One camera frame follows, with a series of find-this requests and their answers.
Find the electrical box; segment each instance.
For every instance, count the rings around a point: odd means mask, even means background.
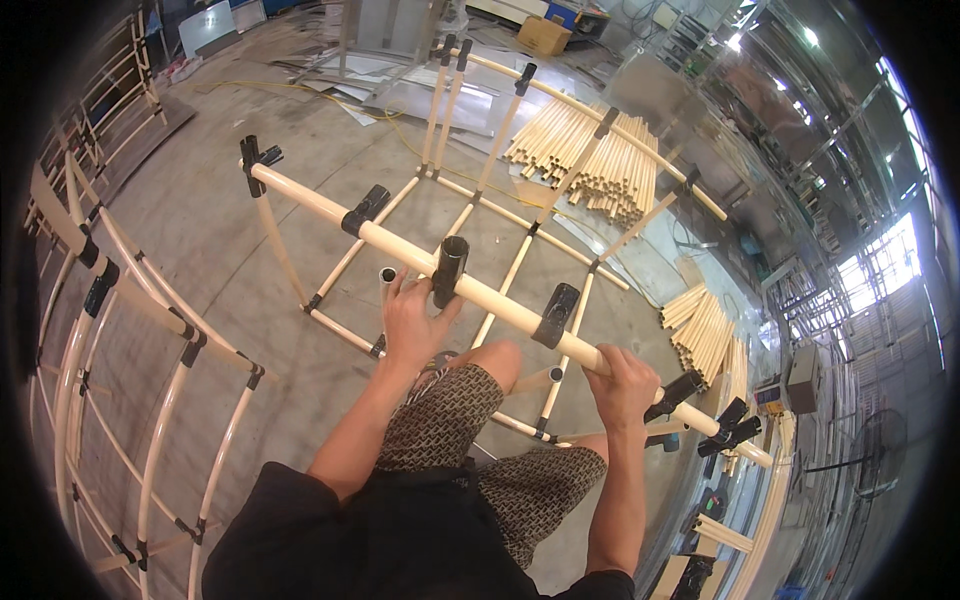
[[[754,388],[756,411],[763,415],[779,415],[787,409],[788,395],[786,385],[780,374],[764,379]]]
[[[677,20],[677,13],[668,7],[666,3],[661,4],[654,12],[654,23],[660,25],[663,29],[670,29],[673,22]]]
[[[793,354],[786,391],[790,394],[790,410],[797,415],[817,412],[817,391],[822,371],[819,348],[816,344],[810,344],[797,348]]]

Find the wooden frame structure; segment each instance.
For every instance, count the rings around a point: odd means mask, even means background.
[[[433,252],[433,254],[430,254],[380,226],[383,220],[386,219],[386,217],[421,180],[432,179],[440,185],[452,189],[453,191],[456,191],[457,193],[460,193],[471,199],[470,204],[463,209],[461,214],[451,225],[444,239],[448,236],[455,235],[457,231],[459,231],[470,212],[478,204],[492,210],[493,212],[496,212],[515,224],[526,228],[528,232],[522,246],[517,253],[514,263],[499,290],[493,290],[467,274],[460,276],[456,282],[456,286],[454,288],[454,292],[456,294],[465,297],[467,300],[474,302],[488,311],[487,318],[473,341],[473,346],[476,348],[483,343],[487,332],[490,329],[490,325],[495,318],[503,319],[529,335],[533,335],[537,331],[538,326],[540,325],[540,315],[509,299],[506,294],[510,288],[514,276],[516,275],[516,271],[518,270],[520,263],[526,255],[530,245],[533,243],[534,238],[542,238],[588,266],[587,278],[584,284],[583,292],[580,294],[579,302],[576,306],[576,317],[574,318],[573,325],[569,331],[563,333],[558,344],[556,345],[556,349],[561,354],[560,367],[561,369],[565,369],[569,361],[572,359],[594,371],[600,373],[609,373],[610,366],[607,364],[600,351],[577,337],[580,322],[583,319],[583,315],[586,310],[593,279],[597,274],[599,274],[606,277],[622,289],[629,289],[629,286],[625,282],[607,269],[604,269],[601,264],[610,258],[610,256],[612,256],[629,240],[633,239],[636,234],[643,227],[645,227],[647,223],[650,222],[651,219],[653,219],[657,214],[659,214],[660,211],[666,208],[667,205],[672,203],[678,194],[683,193],[682,188],[680,185],[678,185],[676,190],[662,199],[660,204],[644,215],[643,219],[635,223],[603,254],[593,259],[586,257],[582,253],[569,247],[564,242],[549,235],[545,231],[542,231],[540,226],[550,217],[554,204],[567,191],[569,185],[579,174],[584,164],[586,164],[586,162],[589,160],[600,140],[610,132],[620,135],[628,143],[631,143],[639,148],[644,154],[652,154],[654,162],[668,171],[675,179],[677,179],[680,184],[685,182],[685,176],[675,167],[670,165],[669,162],[657,155],[656,151],[652,150],[629,133],[620,130],[616,125],[614,125],[613,119],[617,114],[615,109],[612,108],[607,112],[606,115],[600,115],[592,109],[581,105],[577,101],[563,95],[561,92],[545,84],[541,84],[536,80],[533,80],[533,69],[529,66],[526,72],[520,74],[502,65],[475,57],[474,55],[470,55],[468,53],[468,48],[469,40],[465,42],[465,48],[463,51],[450,49],[449,54],[443,56],[442,58],[442,64],[440,67],[440,72],[438,73],[436,86],[437,91],[434,94],[433,105],[427,121],[427,135],[426,139],[424,140],[423,152],[421,155],[421,165],[418,169],[418,172],[395,196],[390,198],[388,202],[384,203],[378,212],[374,212],[369,219],[365,218],[365,220],[360,223],[356,230],[349,230],[344,225],[344,219],[350,212],[347,208],[331,201],[330,199],[297,183],[296,181],[285,177],[278,171],[275,171],[268,166],[269,164],[276,162],[278,158],[282,156],[279,148],[271,148],[262,155],[259,153],[257,148],[255,136],[249,136],[241,143],[241,149],[243,150],[244,157],[240,159],[238,166],[247,176],[251,195],[257,202],[260,220],[264,226],[264,229],[266,230],[268,238],[270,239],[270,244],[274,250],[274,254],[276,255],[287,278],[290,280],[291,286],[294,289],[294,293],[297,296],[300,309],[303,310],[303,312],[310,315],[314,320],[327,326],[358,348],[369,353],[371,356],[376,358],[383,357],[386,355],[386,349],[385,345],[381,344],[380,341],[373,344],[367,340],[364,340],[361,336],[349,331],[346,327],[336,323],[326,316],[323,312],[321,312],[319,306],[323,301],[324,296],[326,296],[326,294],[332,288],[336,279],[340,276],[340,274],[343,273],[344,269],[347,267],[353,257],[360,251],[361,248],[363,248],[365,244],[371,244],[375,248],[384,251],[393,258],[400,260],[412,270],[419,273],[421,276],[432,276],[435,273],[437,270],[438,258],[440,256],[439,247]],[[453,85],[446,101],[444,122],[442,123],[440,138],[437,141],[436,149],[434,150],[433,154],[431,154],[431,147],[433,146],[433,132],[437,125],[437,116],[438,112],[440,111],[440,101],[443,95],[445,76],[450,63],[450,56],[458,57],[458,62],[456,65],[456,72],[453,77]],[[463,73],[466,69],[468,60],[472,60],[499,73],[503,73],[513,77],[514,79],[517,79],[516,96],[514,101],[511,103],[504,123],[494,138],[493,148],[487,157],[482,175],[480,180],[477,182],[477,186],[474,191],[467,190],[465,187],[441,176],[441,172],[443,170],[444,148],[452,122],[453,108],[456,102],[457,93],[459,92],[460,86],[463,83]],[[558,187],[553,191],[552,202],[547,203],[541,208],[540,214],[533,223],[521,219],[514,213],[497,204],[494,204],[483,197],[483,190],[485,189],[487,178],[490,175],[493,163],[496,162],[496,159],[498,158],[500,147],[502,146],[502,143],[506,137],[506,132],[510,126],[510,121],[513,119],[513,116],[516,113],[516,108],[519,105],[520,99],[530,85],[547,92],[555,98],[561,99],[563,102],[570,104],[571,106],[576,107],[586,116],[598,122],[594,137],[578,156],[574,165],[566,173],[564,179],[560,182]],[[294,269],[283,244],[283,240],[280,237],[279,229],[274,221],[273,212],[270,209],[267,196],[268,189],[275,190],[287,198],[302,204],[304,207],[317,213],[324,219],[341,226],[344,230],[348,230],[357,238],[356,242],[354,242],[347,254],[340,260],[336,267],[334,267],[333,271],[329,276],[327,276],[320,289],[316,294],[313,295],[311,299],[308,299],[306,291],[300,282],[300,277]],[[698,187],[688,186],[685,191],[692,193],[694,196],[700,199],[701,202],[713,210],[718,217],[722,219],[726,218],[726,214],[720,210],[720,208]],[[519,433],[535,439],[552,444],[566,444],[560,440],[558,436],[550,434],[545,430],[561,384],[562,381],[551,382],[548,398],[544,402],[543,411],[536,426],[524,423],[500,412],[494,413],[492,419],[502,425],[514,429]],[[719,430],[719,425],[712,417],[705,415],[686,402],[681,402],[676,407],[673,412],[673,416],[675,419],[678,419],[690,427],[701,431],[708,437],[716,435]],[[738,445],[736,447],[736,451],[764,467],[769,467],[772,464],[772,458],[769,454],[755,445],[750,444],[749,442]]]
[[[68,249],[61,269],[62,276],[58,277],[43,317],[39,336],[41,349],[57,295],[65,274],[72,264],[79,261],[95,277],[84,302],[84,308],[74,321],[68,336],[60,367],[42,365],[38,361],[38,367],[31,383],[31,423],[33,423],[33,412],[35,410],[35,392],[39,389],[43,408],[54,434],[54,477],[60,517],[67,531],[73,536],[77,545],[85,554],[85,545],[79,522],[79,515],[83,513],[89,526],[111,553],[110,557],[92,564],[94,572],[102,573],[122,568],[127,577],[140,589],[143,599],[149,600],[149,557],[179,543],[192,540],[194,545],[191,551],[188,581],[188,597],[192,599],[196,594],[197,573],[204,533],[219,525],[219,523],[207,522],[207,519],[233,435],[247,410],[260,379],[266,378],[269,381],[276,382],[278,377],[276,373],[254,363],[247,358],[246,354],[234,348],[174,290],[163,277],[160,269],[147,257],[144,251],[134,244],[133,240],[121,229],[120,225],[100,202],[76,159],[67,154],[65,160],[64,180],[68,192],[67,205],[69,209],[64,208],[61,204],[48,177],[44,176],[39,163],[35,164],[31,179],[31,195],[36,203],[38,213],[50,224],[52,231],[56,233]],[[120,273],[120,267],[100,252],[97,245],[92,241],[89,234],[90,218],[85,218],[80,211],[77,183],[94,205],[92,214],[101,217],[113,245],[123,257],[126,267],[123,274]],[[109,301],[107,301],[106,309],[101,313],[101,308],[107,300],[107,296],[109,296]],[[153,437],[147,452],[146,465],[142,472],[137,469],[130,456],[118,442],[104,419],[93,394],[93,392],[96,392],[97,395],[103,393],[105,396],[111,396],[111,393],[109,390],[89,382],[96,350],[102,340],[104,325],[109,319],[118,298],[123,298],[141,314],[170,329],[185,341],[185,347],[180,355],[173,378],[167,387],[156,419]],[[98,317],[99,323],[96,325],[92,342],[88,343]],[[207,478],[196,525],[190,527],[160,499],[154,490],[154,481],[164,440],[169,435],[171,428],[171,416],[186,378],[193,367],[194,360],[201,351],[210,353],[222,362],[232,365],[241,372],[247,372],[249,375],[247,385],[230,417]],[[86,359],[81,368],[84,353],[86,353]],[[57,385],[53,392],[52,403],[43,383],[43,371],[50,371],[57,375]],[[79,473],[79,456],[83,438],[81,414],[84,404],[89,404],[117,455],[127,466],[133,478],[140,484],[135,545],[127,546],[116,531],[112,529],[103,513],[93,502],[90,491]],[[71,493],[73,498],[72,511],[70,505]],[[150,513],[154,505],[174,522],[182,531],[181,534],[159,542],[148,541]],[[131,572],[131,567],[134,565],[137,567],[136,575]]]

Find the stack of tubes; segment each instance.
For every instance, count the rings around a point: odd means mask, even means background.
[[[733,322],[707,286],[701,283],[668,302],[660,312],[660,325],[674,329],[670,343],[684,370],[694,369],[705,384],[712,384],[727,356]]]
[[[599,105],[590,108],[606,114]],[[658,140],[643,119],[620,113],[613,123],[657,149]],[[524,178],[540,175],[556,188],[595,128],[593,119],[554,99],[516,133],[504,157],[524,166]],[[569,201],[586,201],[587,208],[602,210],[612,223],[629,228],[653,208],[656,178],[652,158],[623,137],[608,135],[573,179]]]

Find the cardboard box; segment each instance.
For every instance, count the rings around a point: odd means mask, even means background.
[[[516,41],[533,50],[535,54],[555,57],[564,50],[572,33],[553,21],[539,16],[528,16],[527,20],[523,21],[520,33],[516,35]]]

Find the knee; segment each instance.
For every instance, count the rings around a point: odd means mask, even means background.
[[[505,392],[520,375],[520,347],[510,340],[497,340],[480,347],[475,362],[487,370]]]

